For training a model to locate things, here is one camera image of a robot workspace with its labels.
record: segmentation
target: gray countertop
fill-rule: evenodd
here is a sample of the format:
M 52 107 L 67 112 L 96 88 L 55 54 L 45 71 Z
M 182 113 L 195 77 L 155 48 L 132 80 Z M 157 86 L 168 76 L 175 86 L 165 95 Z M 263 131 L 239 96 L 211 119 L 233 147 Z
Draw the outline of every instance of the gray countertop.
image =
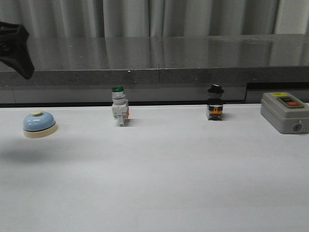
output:
M 0 64 L 0 86 L 307 82 L 309 36 L 29 39 L 35 72 Z

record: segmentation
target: white curtain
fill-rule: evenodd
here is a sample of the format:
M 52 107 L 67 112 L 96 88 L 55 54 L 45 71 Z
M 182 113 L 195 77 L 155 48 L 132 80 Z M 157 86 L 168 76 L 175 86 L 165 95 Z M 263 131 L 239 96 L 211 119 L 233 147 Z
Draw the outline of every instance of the white curtain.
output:
M 0 0 L 32 37 L 308 34 L 309 0 Z

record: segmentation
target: white table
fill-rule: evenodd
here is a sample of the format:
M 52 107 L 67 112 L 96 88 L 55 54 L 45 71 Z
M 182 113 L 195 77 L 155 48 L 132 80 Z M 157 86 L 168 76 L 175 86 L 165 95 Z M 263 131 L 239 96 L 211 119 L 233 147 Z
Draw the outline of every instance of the white table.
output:
M 0 232 L 309 231 L 309 135 L 260 105 L 40 108 L 58 130 L 23 136 L 34 109 L 0 109 Z

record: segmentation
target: control box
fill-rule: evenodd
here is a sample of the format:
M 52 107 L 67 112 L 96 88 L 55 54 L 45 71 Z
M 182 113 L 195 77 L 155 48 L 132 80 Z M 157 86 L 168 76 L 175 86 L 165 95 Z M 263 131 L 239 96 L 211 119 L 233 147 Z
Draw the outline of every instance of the control box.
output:
M 261 114 L 280 133 L 308 133 L 309 106 L 292 94 L 264 93 L 261 103 Z

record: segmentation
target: push button switch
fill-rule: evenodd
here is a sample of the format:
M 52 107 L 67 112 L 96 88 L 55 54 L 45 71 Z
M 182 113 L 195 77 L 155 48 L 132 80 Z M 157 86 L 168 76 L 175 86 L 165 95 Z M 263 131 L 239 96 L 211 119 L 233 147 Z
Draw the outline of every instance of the push button switch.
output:
M 290 98 L 280 98 L 284 102 L 292 102 L 293 100 Z
M 288 102 L 286 102 L 289 106 L 298 106 L 298 105 L 300 105 L 300 104 L 298 104 L 297 102 L 295 102 L 295 101 L 288 101 Z

